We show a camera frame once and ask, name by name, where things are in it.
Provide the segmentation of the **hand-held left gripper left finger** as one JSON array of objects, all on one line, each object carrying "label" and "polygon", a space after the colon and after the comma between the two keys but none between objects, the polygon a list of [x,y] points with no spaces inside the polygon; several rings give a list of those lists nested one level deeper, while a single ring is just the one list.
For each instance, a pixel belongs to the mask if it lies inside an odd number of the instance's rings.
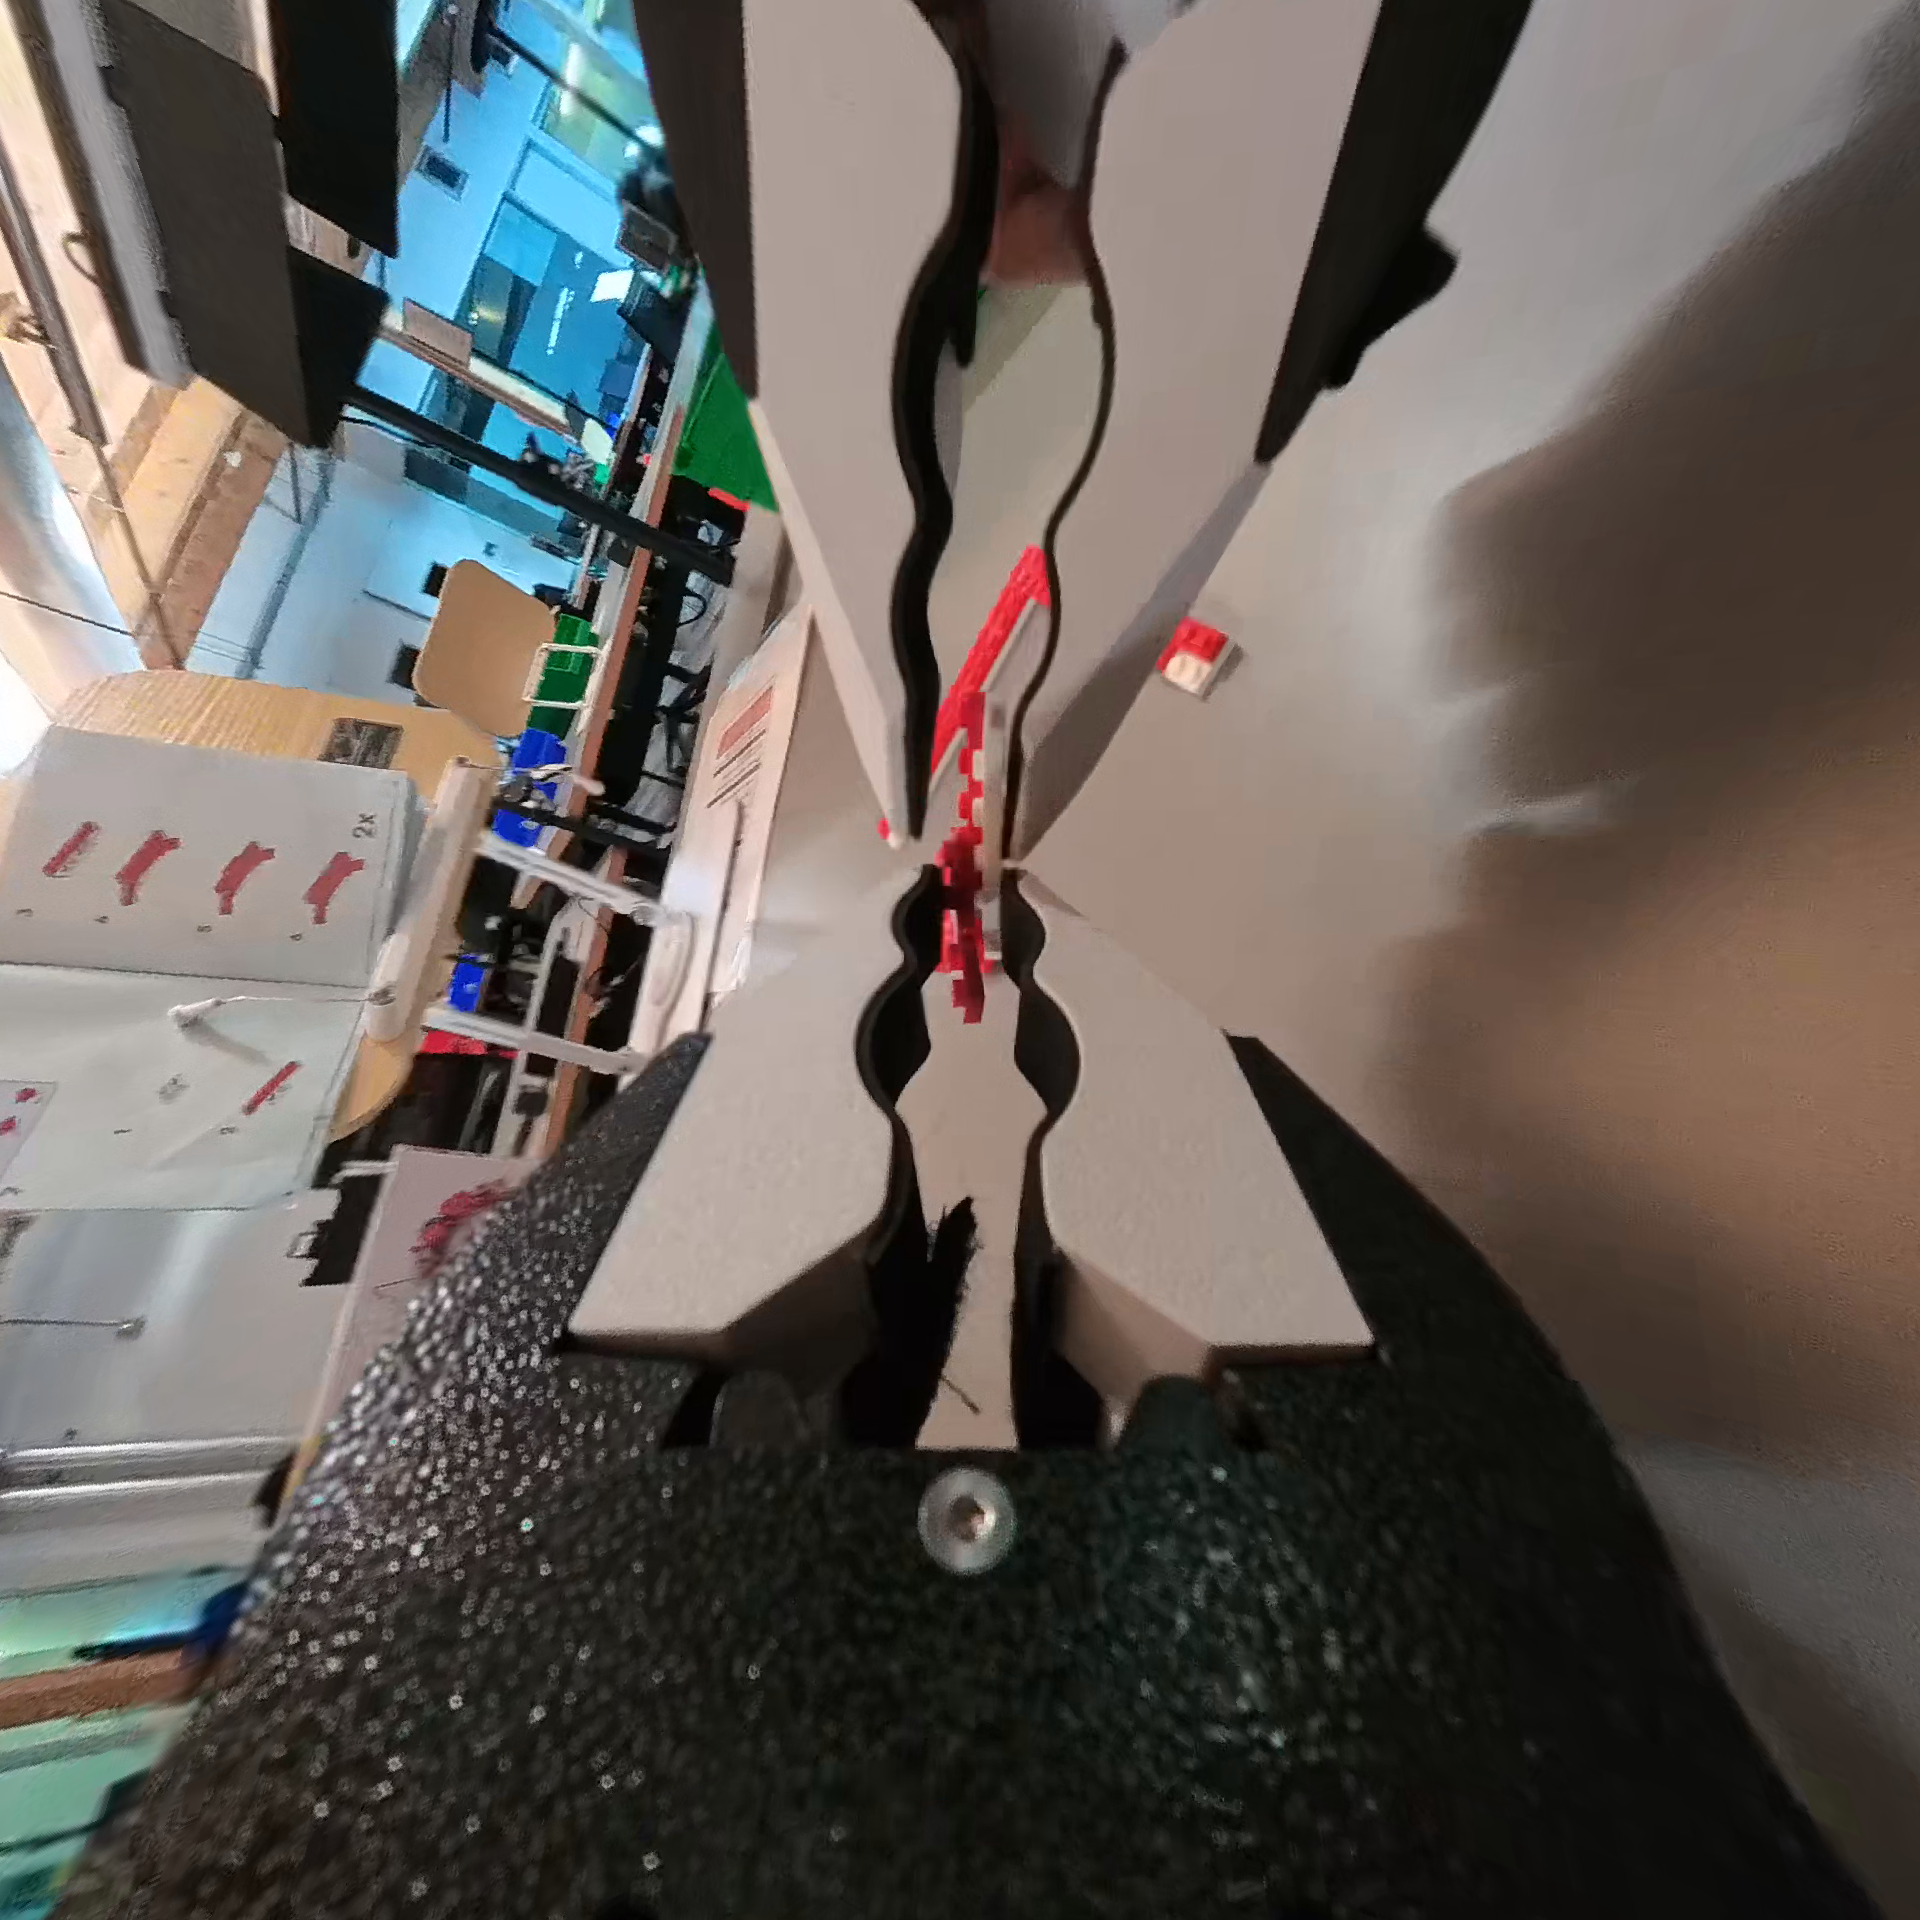
[{"label": "hand-held left gripper left finger", "polygon": [[888,879],[705,1035],[566,1332],[779,1371],[933,1366],[933,1227],[898,1102],[928,1060],[933,870]]}]

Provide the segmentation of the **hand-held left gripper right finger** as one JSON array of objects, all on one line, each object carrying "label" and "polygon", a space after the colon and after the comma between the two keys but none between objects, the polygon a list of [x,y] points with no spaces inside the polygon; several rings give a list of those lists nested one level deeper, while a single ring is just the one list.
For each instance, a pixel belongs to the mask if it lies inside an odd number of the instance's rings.
[{"label": "hand-held left gripper right finger", "polygon": [[1001,886],[1022,1169],[1017,1407],[1133,1407],[1156,1380],[1374,1350],[1230,1039],[1040,880]]}]

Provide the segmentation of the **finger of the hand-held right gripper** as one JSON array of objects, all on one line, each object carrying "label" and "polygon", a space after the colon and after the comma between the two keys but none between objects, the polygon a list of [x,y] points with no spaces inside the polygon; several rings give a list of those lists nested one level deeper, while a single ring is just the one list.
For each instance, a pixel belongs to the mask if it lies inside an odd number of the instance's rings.
[{"label": "finger of the hand-held right gripper", "polygon": [[997,4],[1005,105],[1073,179],[1102,383],[1046,527],[1051,639],[1005,856],[1092,775],[1252,508],[1264,409],[1381,7]]},{"label": "finger of the hand-held right gripper", "polygon": [[992,236],[995,112],[965,31],[907,2],[742,7],[752,419],[877,815],[923,832],[958,371]]}]

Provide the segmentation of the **red lego assembly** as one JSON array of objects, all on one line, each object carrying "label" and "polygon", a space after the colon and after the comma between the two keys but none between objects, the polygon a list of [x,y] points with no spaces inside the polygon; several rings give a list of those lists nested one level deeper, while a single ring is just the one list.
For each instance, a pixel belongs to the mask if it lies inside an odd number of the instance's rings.
[{"label": "red lego assembly", "polygon": [[1017,712],[1051,623],[1046,559],[1009,571],[934,716],[923,834],[904,839],[942,886],[937,977],[953,1016],[982,1024],[1001,969],[1001,870],[1016,819]]}]

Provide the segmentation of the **open lego instruction booklet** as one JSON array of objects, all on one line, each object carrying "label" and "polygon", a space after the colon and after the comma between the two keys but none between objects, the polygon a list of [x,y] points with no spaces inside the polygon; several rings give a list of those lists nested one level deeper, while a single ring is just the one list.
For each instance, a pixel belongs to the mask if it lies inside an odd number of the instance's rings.
[{"label": "open lego instruction booklet", "polygon": [[5,1212],[306,1190],[422,816],[396,771],[49,727],[5,780]]}]

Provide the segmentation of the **person's right hand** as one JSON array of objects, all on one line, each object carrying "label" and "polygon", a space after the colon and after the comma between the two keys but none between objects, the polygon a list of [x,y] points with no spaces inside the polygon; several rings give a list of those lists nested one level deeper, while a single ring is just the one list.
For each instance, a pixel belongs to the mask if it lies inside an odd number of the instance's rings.
[{"label": "person's right hand", "polygon": [[1069,187],[1013,120],[997,130],[997,202],[981,281],[1001,291],[1088,281],[1088,247]]}]

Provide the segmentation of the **green board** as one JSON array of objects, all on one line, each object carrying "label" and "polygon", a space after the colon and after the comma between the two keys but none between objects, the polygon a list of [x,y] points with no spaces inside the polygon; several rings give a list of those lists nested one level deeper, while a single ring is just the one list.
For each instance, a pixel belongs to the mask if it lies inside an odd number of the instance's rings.
[{"label": "green board", "polygon": [[705,345],[681,420],[674,479],[742,508],[777,513],[745,392],[714,332]]}]

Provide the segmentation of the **white printed sheet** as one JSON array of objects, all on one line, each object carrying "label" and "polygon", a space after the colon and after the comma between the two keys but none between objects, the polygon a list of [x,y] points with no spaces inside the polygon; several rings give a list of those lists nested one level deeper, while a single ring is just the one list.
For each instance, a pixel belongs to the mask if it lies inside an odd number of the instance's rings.
[{"label": "white printed sheet", "polygon": [[386,1351],[408,1312],[442,1268],[524,1186],[537,1161],[403,1146],[378,1183],[368,1233],[336,1314],[318,1395],[304,1432],[318,1435],[338,1416],[373,1359]]}]

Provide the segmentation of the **white paper with red label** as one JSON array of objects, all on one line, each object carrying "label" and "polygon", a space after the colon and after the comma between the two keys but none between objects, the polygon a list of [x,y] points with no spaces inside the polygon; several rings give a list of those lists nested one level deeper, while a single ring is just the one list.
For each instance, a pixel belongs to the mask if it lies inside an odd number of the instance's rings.
[{"label": "white paper with red label", "polygon": [[708,706],[683,812],[681,852],[699,882],[698,902],[714,924],[720,955],[749,940],[758,916],[812,654],[813,615],[796,606]]}]

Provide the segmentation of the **blue storage bin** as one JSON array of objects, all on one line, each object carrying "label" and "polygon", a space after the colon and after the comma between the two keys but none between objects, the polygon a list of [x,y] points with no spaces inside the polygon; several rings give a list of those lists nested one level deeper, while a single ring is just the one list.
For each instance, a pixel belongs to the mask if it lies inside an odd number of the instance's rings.
[{"label": "blue storage bin", "polygon": [[532,848],[558,816],[558,796],[570,771],[563,736],[528,727],[513,743],[509,766],[496,792],[489,831],[513,848]]}]

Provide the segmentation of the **green storage bin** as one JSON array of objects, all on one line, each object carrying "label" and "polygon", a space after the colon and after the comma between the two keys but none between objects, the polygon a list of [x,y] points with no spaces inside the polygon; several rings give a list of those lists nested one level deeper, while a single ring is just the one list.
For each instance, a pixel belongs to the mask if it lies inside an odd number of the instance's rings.
[{"label": "green storage bin", "polygon": [[532,710],[577,713],[592,700],[602,662],[602,641],[588,615],[572,609],[556,611],[553,631],[542,641],[531,664],[525,696]]}]

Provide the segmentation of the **black hanging box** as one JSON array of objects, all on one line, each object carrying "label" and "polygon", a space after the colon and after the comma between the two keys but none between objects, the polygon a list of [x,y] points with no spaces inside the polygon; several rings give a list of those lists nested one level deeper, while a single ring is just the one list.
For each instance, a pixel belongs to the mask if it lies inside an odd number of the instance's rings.
[{"label": "black hanging box", "polygon": [[270,2],[277,130],[292,202],[397,255],[396,2]]},{"label": "black hanging box", "polygon": [[108,92],[128,121],[161,284],[189,371],[288,441],[331,443],[384,295],[299,249],[254,68],[142,4],[101,4]]}]

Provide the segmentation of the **black desk frame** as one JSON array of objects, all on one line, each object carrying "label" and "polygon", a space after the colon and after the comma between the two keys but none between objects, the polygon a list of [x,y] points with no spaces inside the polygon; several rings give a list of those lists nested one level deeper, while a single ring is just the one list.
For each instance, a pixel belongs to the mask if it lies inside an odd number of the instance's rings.
[{"label": "black desk frame", "polygon": [[584,527],[590,527],[620,545],[661,556],[669,568],[683,570],[690,577],[706,578],[708,583],[723,587],[732,587],[736,580],[736,556],[729,546],[672,536],[636,513],[620,510],[594,492],[560,481],[540,464],[509,459],[502,452],[486,449],[475,440],[466,440],[448,425],[429,420],[416,409],[403,408],[386,395],[373,393],[363,386],[353,386],[345,412],[363,425],[382,425],[403,441],[436,450],[470,471],[489,474],[508,483],[514,492],[521,492],[556,513],[573,518]]}]

